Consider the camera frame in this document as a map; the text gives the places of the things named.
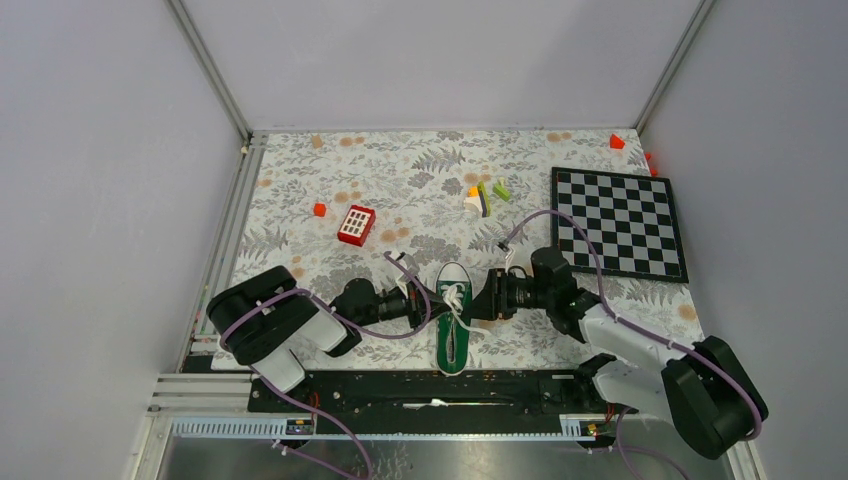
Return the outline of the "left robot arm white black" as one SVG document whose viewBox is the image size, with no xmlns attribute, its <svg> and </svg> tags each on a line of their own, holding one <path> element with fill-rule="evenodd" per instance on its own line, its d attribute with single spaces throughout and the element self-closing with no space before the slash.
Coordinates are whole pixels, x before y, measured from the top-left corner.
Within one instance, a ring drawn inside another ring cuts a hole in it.
<svg viewBox="0 0 848 480">
<path fill-rule="evenodd" d="M 306 370 L 285 346 L 299 336 L 331 357 L 349 352 L 364 334 L 382 335 L 367 327 L 405 318 L 414 332 L 448 311 L 443 299 L 415 276 L 390 290 L 377 290 L 355 278 L 330 303 L 300 288 L 283 266 L 217 294 L 206 316 L 219 333 L 219 345 L 272 386 L 272 398 L 288 411 L 309 401 Z"/>
</svg>

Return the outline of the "green white sneaker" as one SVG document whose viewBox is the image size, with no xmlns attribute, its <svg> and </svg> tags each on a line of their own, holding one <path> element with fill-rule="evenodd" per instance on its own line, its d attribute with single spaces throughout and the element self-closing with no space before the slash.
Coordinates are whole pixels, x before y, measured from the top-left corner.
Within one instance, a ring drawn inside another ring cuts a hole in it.
<svg viewBox="0 0 848 480">
<path fill-rule="evenodd" d="M 470 320 L 463 312 L 472 302 L 473 289 L 466 269 L 457 262 L 444 264 L 436 293 L 447 306 L 437 319 L 437 367 L 443 375 L 456 376 L 465 370 L 469 355 Z"/>
</svg>

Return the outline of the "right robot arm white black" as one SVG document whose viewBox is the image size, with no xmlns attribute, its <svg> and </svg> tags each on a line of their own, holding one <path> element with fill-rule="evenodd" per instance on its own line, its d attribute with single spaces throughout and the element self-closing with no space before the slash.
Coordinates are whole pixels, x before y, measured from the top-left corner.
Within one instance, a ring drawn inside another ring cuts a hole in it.
<svg viewBox="0 0 848 480">
<path fill-rule="evenodd" d="M 473 319 L 511 318 L 539 310 L 553 328 L 600 349 L 582 364 L 575 402 L 597 412 L 608 403 L 633 407 L 674 426 L 696 453 L 717 459 L 760 433 L 768 406 L 730 345 L 716 336 L 685 343 L 613 312 L 606 299 L 578 285 L 554 247 L 536 250 L 532 272 L 489 271 L 467 313 Z"/>
</svg>

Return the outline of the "white shoelace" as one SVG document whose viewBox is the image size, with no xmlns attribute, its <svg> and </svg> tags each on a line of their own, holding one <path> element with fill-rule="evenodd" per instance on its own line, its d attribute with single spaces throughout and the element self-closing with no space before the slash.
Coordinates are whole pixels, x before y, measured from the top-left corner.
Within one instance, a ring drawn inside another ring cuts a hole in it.
<svg viewBox="0 0 848 480">
<path fill-rule="evenodd" d="M 480 327 L 469 326 L 462 320 L 462 313 L 464 312 L 463 301 L 465 299 L 465 294 L 470 291 L 470 286 L 471 284 L 469 282 L 453 282 L 446 283 L 439 287 L 442 293 L 442 299 L 448 305 L 450 310 L 451 318 L 448 323 L 449 335 L 455 335 L 457 329 L 463 329 L 469 333 L 489 336 L 490 332 L 488 330 Z"/>
</svg>

